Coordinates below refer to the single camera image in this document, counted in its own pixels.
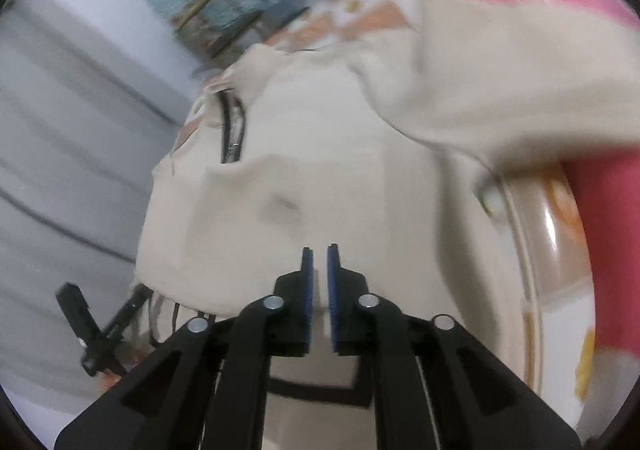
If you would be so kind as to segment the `cream zip jacket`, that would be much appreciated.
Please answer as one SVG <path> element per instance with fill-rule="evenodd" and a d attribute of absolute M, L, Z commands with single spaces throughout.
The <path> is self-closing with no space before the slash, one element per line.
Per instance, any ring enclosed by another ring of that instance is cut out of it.
<path fill-rule="evenodd" d="M 456 317 L 582 441 L 639 376 L 639 19 L 564 2 L 338 0 L 258 44 L 153 173 L 130 338 L 228 318 L 330 243 Z"/>

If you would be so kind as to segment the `white curtain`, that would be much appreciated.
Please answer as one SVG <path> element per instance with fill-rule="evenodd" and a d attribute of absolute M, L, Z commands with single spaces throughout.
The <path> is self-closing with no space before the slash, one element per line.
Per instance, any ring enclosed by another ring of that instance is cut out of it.
<path fill-rule="evenodd" d="M 134 271 L 151 173 L 198 61 L 141 0 L 12 0 L 1 14 L 1 382 L 76 412 L 96 388 L 55 300 L 105 320 Z"/>

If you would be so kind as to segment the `wooden chair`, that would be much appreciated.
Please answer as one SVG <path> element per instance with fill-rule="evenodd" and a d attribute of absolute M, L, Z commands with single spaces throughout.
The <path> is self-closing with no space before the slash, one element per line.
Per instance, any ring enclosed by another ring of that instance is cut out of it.
<path fill-rule="evenodd" d="M 174 36 L 203 60 L 213 60 L 229 48 L 238 47 L 249 32 L 266 40 L 282 27 L 266 10 L 247 10 L 235 0 L 222 0 L 236 16 L 228 24 L 220 24 L 205 13 L 214 1 L 189 0 L 169 18 Z"/>

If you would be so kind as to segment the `patterned tile bed sheet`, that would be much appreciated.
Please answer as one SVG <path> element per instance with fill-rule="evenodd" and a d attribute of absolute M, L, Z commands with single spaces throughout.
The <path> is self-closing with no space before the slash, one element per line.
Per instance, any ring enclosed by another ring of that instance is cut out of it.
<path fill-rule="evenodd" d="M 232 316 L 303 248 L 340 249 L 372 291 L 458 318 L 550 404 L 584 395 L 593 298 L 558 167 L 491 181 L 460 153 L 385 122 L 420 0 L 333 0 L 289 40 L 251 48 L 195 102 L 154 173 L 136 274 L 169 300 Z"/>

